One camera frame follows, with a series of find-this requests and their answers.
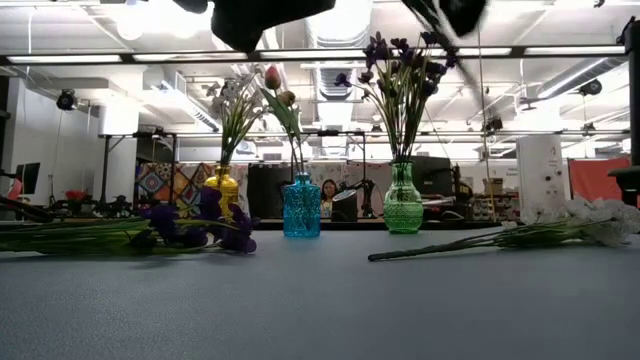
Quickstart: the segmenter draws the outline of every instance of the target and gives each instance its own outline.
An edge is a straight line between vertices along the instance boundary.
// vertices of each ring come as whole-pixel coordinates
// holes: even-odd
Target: glass vase
[[[284,235],[320,235],[320,187],[311,184],[309,173],[298,173],[295,184],[284,187]]]
[[[222,194],[220,198],[220,209],[222,216],[227,221],[231,221],[233,214],[229,210],[230,204],[238,204],[238,182],[231,177],[231,166],[218,165],[214,169],[214,175],[205,181],[204,186],[212,187]]]
[[[422,197],[413,185],[411,162],[393,163],[384,197],[384,223],[392,234],[415,234],[422,225]]]

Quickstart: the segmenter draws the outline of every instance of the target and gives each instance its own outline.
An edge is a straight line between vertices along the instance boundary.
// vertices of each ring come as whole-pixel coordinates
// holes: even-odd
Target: person
[[[327,179],[322,183],[322,217],[331,217],[333,197],[336,194],[337,189],[338,186],[336,185],[336,182],[331,179]]]

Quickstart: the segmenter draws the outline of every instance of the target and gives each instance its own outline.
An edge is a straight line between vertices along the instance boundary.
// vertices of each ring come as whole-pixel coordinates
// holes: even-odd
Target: yellow vase
[[[229,165],[216,166],[213,177],[204,182],[204,186],[214,188],[222,194],[219,202],[220,209],[222,216],[228,221],[231,221],[233,215],[229,210],[229,205],[238,204],[238,182],[229,175],[230,172],[231,166]]]

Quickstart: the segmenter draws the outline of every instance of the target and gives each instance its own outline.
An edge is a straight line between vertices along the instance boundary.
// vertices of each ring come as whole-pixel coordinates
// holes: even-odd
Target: red object
[[[18,200],[21,193],[22,193],[22,181],[16,178],[13,180],[13,186],[11,187],[11,190],[9,190],[9,194],[7,194],[7,199]]]
[[[87,196],[87,194],[84,191],[80,191],[80,190],[69,190],[64,194],[67,196],[67,200],[70,200],[70,201],[79,201],[84,199],[85,196]]]
[[[574,196],[594,201],[597,199],[622,199],[616,178],[609,171],[629,167],[628,157],[609,160],[570,160],[569,179]]]
[[[275,66],[271,65],[264,73],[264,84],[267,89],[270,90],[280,89],[280,74],[278,73],[278,69]]]

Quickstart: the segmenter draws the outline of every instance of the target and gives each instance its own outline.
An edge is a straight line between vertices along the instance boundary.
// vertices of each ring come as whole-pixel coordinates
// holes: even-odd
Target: table
[[[366,261],[480,231],[256,232],[246,257],[1,254],[0,359],[638,358],[639,248]]]

